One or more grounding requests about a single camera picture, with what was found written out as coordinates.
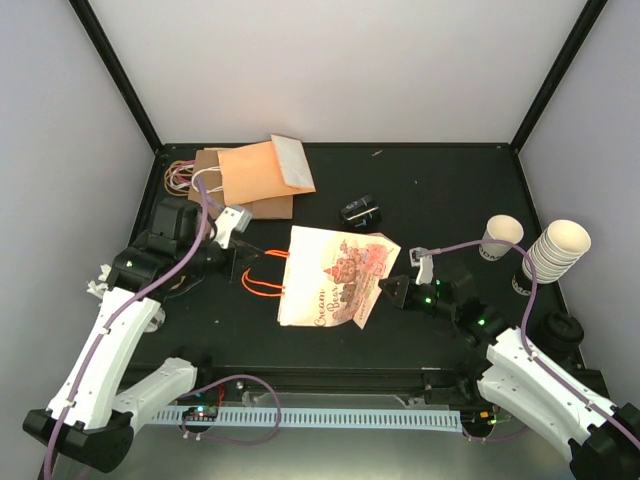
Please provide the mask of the brown pulp cup carrier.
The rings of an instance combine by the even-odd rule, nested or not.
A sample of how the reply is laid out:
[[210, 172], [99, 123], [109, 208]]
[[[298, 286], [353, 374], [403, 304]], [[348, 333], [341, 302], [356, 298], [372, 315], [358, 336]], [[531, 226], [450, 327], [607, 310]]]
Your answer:
[[171, 297], [186, 293], [202, 280], [201, 269], [195, 264], [188, 264], [157, 289], [161, 297]]

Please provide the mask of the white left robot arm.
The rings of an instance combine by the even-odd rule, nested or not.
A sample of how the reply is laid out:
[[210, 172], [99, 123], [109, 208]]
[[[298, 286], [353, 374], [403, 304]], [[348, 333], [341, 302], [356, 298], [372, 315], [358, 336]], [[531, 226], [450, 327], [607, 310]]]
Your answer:
[[215, 379], [209, 356], [181, 348], [153, 373], [118, 390], [142, 335], [164, 320], [162, 303], [173, 289], [207, 271], [231, 272], [240, 258], [260, 253], [232, 237], [248, 226], [248, 210], [230, 206], [211, 218], [210, 204], [161, 201], [151, 227], [104, 269], [99, 314], [73, 369], [48, 406], [29, 411], [23, 422], [24, 431], [47, 448], [43, 478], [51, 478], [57, 454], [109, 473], [139, 430], [171, 402], [202, 399], [214, 387], [255, 379]]

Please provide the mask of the single paper coffee cup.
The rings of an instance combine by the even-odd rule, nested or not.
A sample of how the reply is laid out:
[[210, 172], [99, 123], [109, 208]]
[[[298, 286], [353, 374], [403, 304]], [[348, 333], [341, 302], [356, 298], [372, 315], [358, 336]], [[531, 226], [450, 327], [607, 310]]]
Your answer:
[[488, 243], [479, 246], [479, 253], [487, 261], [497, 261], [523, 237], [524, 228], [519, 220], [505, 214], [495, 215], [487, 221], [483, 239]]

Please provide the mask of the black coffee cup lid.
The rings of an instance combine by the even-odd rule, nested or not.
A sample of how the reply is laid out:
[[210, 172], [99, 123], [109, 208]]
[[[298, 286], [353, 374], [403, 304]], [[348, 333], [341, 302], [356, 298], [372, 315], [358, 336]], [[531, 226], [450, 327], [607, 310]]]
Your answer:
[[370, 194], [348, 203], [339, 217], [343, 227], [352, 232], [374, 232], [382, 221], [379, 204]]

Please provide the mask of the orange kraft paper bag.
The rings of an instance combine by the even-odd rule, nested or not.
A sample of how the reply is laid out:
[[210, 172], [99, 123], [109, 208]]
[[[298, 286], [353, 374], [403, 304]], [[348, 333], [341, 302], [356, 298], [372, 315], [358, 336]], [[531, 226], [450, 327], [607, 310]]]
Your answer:
[[298, 139], [272, 134], [266, 142], [221, 150], [218, 160], [226, 204], [316, 191], [303, 144]]

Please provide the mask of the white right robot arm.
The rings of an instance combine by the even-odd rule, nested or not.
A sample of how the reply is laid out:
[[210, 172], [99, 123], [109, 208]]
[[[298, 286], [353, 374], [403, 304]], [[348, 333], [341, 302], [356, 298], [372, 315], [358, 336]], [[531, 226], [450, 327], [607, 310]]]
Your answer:
[[638, 408], [618, 407], [570, 375], [482, 302], [472, 279], [419, 284], [397, 276], [379, 286], [394, 307], [451, 328], [478, 356], [478, 365], [454, 379], [461, 400], [484, 399], [513, 414], [568, 461], [577, 479], [638, 478]]

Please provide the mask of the printed white paper bag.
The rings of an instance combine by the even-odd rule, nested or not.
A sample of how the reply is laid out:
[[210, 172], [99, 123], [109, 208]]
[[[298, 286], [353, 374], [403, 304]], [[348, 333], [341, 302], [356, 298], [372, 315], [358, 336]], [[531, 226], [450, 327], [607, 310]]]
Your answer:
[[401, 247], [380, 233], [359, 234], [311, 227], [291, 228], [290, 245], [266, 254], [285, 261], [279, 284], [245, 270], [241, 284], [252, 294], [277, 298], [281, 326], [364, 328]]

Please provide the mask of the stack of paper cups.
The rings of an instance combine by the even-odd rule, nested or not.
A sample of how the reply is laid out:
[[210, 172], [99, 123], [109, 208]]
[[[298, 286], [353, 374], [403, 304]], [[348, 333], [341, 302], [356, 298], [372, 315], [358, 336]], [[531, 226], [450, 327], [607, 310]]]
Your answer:
[[527, 251], [521, 269], [524, 277], [533, 282], [533, 271], [539, 285], [557, 282], [591, 248], [587, 230], [577, 222], [559, 219], [549, 224]]

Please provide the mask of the stack of black lids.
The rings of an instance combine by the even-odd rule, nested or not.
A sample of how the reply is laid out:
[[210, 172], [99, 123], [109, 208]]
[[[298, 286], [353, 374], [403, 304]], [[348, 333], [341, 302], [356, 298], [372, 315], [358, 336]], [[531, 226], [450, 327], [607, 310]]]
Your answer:
[[567, 360], [584, 340], [581, 323], [560, 311], [549, 313], [530, 331], [530, 338], [549, 358], [560, 363]]

